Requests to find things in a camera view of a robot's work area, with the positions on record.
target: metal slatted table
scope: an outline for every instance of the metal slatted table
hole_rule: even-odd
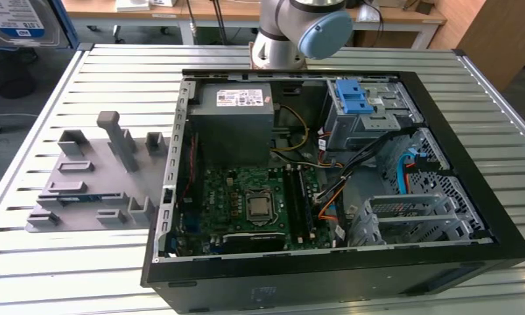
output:
[[[96,45],[78,51],[0,183],[0,314],[171,314],[139,285],[147,230],[30,234],[26,218],[47,182],[63,129],[122,113],[135,137],[171,134],[183,68],[248,68],[247,47]],[[451,51],[346,49],[311,69],[418,72],[525,237],[525,124],[467,59]],[[525,262],[447,292],[267,312],[300,314],[525,314]]]

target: floor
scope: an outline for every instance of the floor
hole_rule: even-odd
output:
[[[92,32],[83,26],[78,28],[78,34],[82,42],[114,43],[111,29]],[[182,43],[180,32],[175,28],[170,28],[170,35],[166,35],[160,32],[160,28],[124,27],[120,37],[128,44]],[[200,44],[218,43],[218,29],[202,29],[199,37]],[[247,45],[255,39],[255,35],[247,28],[231,28],[228,29],[228,38],[234,44]],[[38,115],[40,113],[72,55],[71,51],[39,51],[40,59],[30,66],[30,71],[38,78],[38,90],[34,94],[18,100],[0,98],[0,114],[22,113]],[[504,91],[504,96],[525,119],[525,68]],[[0,116],[0,179],[22,146],[34,121],[35,117],[28,115]]]

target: orange wire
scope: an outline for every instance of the orange wire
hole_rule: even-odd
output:
[[[414,167],[415,165],[416,162],[407,164],[407,167]],[[411,176],[408,173],[404,175],[404,183],[407,184],[407,192],[411,192]]]
[[[335,217],[330,217],[330,216],[324,216],[323,214],[327,211],[327,208],[331,206],[331,204],[334,203],[335,199],[338,198],[340,192],[344,189],[344,186],[347,186],[347,183],[344,183],[343,187],[340,187],[340,189],[338,190],[338,192],[335,193],[334,197],[331,198],[331,200],[328,201],[328,203],[326,204],[326,206],[323,207],[322,211],[319,212],[318,218],[319,219],[327,219],[327,220],[338,220],[338,218]]]
[[[407,192],[411,192],[411,180],[410,180],[410,174],[408,173],[404,176],[404,183],[407,184]]]

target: power supply label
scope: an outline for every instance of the power supply label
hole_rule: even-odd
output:
[[[0,0],[0,30],[12,37],[42,37],[44,27],[30,0]]]
[[[263,90],[220,90],[216,106],[263,106]]]

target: rectangular slot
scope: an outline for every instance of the rectangular slot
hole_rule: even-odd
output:
[[[62,162],[59,165],[62,173],[87,173],[94,172],[94,169],[91,161]]]
[[[86,192],[88,185],[84,182],[51,182],[50,192]]]

